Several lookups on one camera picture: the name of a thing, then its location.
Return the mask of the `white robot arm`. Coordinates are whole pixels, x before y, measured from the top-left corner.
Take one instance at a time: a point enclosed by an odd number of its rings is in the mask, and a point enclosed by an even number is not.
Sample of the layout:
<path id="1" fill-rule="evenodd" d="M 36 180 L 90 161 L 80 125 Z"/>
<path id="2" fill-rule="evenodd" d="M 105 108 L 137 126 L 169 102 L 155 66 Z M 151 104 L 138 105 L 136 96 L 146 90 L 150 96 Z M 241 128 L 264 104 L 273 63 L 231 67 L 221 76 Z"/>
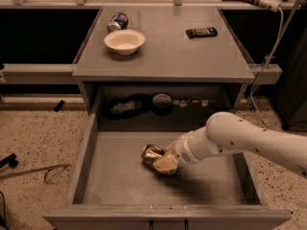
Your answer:
<path id="1" fill-rule="evenodd" d="M 305 178 L 307 176 L 307 137 L 255 126 L 243 118 L 217 112 L 205 127 L 181 135 L 153 161 L 160 173 L 174 173 L 179 165 L 190 166 L 205 158 L 241 151 L 258 154 Z"/>

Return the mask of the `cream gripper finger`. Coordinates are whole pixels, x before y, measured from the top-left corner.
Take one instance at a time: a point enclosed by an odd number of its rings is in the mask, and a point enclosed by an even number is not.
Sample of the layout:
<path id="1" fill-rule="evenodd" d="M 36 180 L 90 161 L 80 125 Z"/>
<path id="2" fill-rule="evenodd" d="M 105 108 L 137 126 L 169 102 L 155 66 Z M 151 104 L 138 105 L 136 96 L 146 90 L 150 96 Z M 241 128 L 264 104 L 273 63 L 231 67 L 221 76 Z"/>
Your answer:
<path id="1" fill-rule="evenodd" d="M 173 152 L 175 149 L 176 143 L 173 142 L 165 148 L 165 152 Z"/>
<path id="2" fill-rule="evenodd" d="M 172 175 L 178 168 L 178 160 L 173 154 L 166 153 L 154 160 L 153 167 L 161 174 Z"/>

